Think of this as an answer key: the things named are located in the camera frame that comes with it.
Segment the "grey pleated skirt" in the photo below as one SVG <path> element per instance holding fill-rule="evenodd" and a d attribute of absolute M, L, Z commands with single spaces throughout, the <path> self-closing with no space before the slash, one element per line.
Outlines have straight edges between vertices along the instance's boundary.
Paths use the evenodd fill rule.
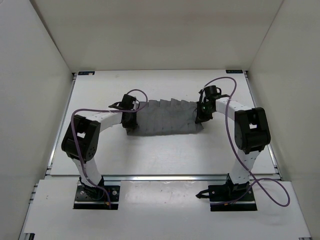
<path fill-rule="evenodd" d="M 127 128 L 128 136 L 150 137 L 168 135 L 197 134 L 204 127 L 195 123 L 197 103 L 177 100 L 149 100 L 147 105 L 136 113 L 137 126 Z"/>

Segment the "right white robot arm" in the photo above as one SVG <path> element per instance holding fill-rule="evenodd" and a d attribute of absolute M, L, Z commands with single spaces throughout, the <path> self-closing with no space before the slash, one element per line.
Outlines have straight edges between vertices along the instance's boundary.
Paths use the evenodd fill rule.
<path fill-rule="evenodd" d="M 271 141 L 266 112 L 262 107 L 248 107 L 222 94 L 219 87 L 207 86 L 199 91 L 196 107 L 197 124 L 213 119 L 213 113 L 224 114 L 225 120 L 234 122 L 236 160 L 227 175 L 224 195 L 236 200 L 249 188 L 250 172 L 259 154 Z"/>

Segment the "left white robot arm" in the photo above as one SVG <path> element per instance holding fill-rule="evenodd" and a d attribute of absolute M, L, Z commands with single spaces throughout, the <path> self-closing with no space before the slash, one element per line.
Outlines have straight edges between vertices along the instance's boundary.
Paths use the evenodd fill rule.
<path fill-rule="evenodd" d="M 72 115 L 62 140 L 61 149 L 72 159 L 79 172 L 84 192 L 93 201 L 104 200 L 110 206 L 110 192 L 105 189 L 103 176 L 99 173 L 94 156 L 98 150 L 100 133 L 115 125 L 127 131 L 137 128 L 137 112 L 142 109 L 136 97 L 123 95 L 107 110 L 78 109 Z"/>

